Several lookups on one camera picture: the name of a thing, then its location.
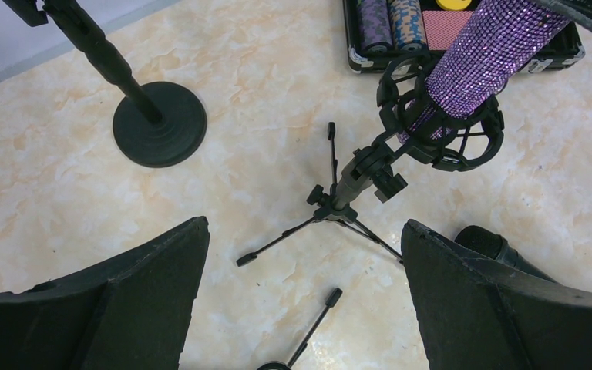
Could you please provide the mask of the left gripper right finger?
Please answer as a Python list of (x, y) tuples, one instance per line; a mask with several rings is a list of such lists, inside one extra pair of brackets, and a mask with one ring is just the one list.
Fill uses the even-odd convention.
[(517, 270), (417, 220), (402, 259), (432, 369), (592, 369), (592, 292)]

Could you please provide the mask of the tripod stand with shock mount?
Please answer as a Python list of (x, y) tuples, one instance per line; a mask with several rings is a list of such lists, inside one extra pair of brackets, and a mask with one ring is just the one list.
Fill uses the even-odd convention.
[(311, 218), (282, 233), (269, 244), (237, 259), (242, 267), (299, 230), (322, 221), (338, 224), (385, 248), (397, 261), (402, 255), (358, 220), (351, 203), (370, 186), (381, 202), (403, 190), (405, 179), (392, 164), (402, 155), (448, 172), (476, 169), (494, 158), (503, 143), (504, 119), (495, 96), (490, 96), (465, 119), (452, 118), (433, 102), (426, 78), (439, 57), (408, 52), (393, 59), (379, 81), (376, 93), (385, 130), (373, 142), (353, 153), (343, 170), (331, 155), (332, 183), (313, 188), (307, 198), (317, 208)]

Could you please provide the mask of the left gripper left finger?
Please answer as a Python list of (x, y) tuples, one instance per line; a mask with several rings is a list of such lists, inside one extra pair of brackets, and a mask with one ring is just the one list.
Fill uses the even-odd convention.
[(207, 259), (206, 217), (19, 294), (0, 293), (0, 369), (176, 369)]

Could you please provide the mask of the purple glitter microphone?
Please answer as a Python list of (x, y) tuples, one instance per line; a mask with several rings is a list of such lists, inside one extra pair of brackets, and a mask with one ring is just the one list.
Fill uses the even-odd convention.
[(482, 1), (425, 80), (431, 98), (413, 123), (437, 111), (467, 119), (570, 20), (533, 1)]

